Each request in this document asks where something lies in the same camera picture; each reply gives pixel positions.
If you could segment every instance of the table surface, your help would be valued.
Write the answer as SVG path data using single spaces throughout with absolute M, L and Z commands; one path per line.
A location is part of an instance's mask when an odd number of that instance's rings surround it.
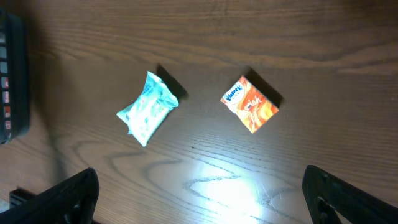
M 96 169 L 100 223 L 311 223 L 314 164 L 398 206 L 398 1 L 13 0 L 32 122 L 0 197 Z M 146 147 L 116 113 L 159 69 L 186 90 Z M 283 97 L 251 134 L 221 96 L 249 70 Z

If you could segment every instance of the tissue packet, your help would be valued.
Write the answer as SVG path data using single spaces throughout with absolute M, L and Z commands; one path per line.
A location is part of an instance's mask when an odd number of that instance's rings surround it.
M 178 107 L 177 98 L 161 78 L 147 72 L 144 91 L 133 104 L 118 112 L 117 116 L 129 126 L 128 134 L 132 134 L 145 147 L 174 107 Z
M 279 111 L 278 107 L 244 76 L 225 93 L 221 102 L 238 116 L 251 133 L 255 133 Z

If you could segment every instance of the light blue wet wipes package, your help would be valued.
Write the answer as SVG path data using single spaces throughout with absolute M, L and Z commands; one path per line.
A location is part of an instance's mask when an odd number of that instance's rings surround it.
M 161 78 L 148 72 L 144 91 L 133 104 L 119 111 L 117 116 L 129 126 L 128 134 L 132 134 L 145 147 L 174 107 L 178 107 L 177 98 Z

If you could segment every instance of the orange tissue box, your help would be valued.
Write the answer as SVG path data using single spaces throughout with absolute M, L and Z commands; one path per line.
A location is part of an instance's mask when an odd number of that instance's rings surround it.
M 242 76 L 222 97 L 223 102 L 243 124 L 255 133 L 279 109 L 249 80 Z

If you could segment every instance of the black device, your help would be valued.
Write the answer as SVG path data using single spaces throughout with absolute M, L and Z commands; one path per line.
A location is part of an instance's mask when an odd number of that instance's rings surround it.
M 303 193 L 314 224 L 398 223 L 398 209 L 316 167 L 307 166 Z
M 29 81 L 22 20 L 0 8 L 0 144 L 28 132 Z
M 10 209 L 2 224 L 90 224 L 100 193 L 96 172 L 88 168 L 35 196 L 22 189 L 10 192 Z

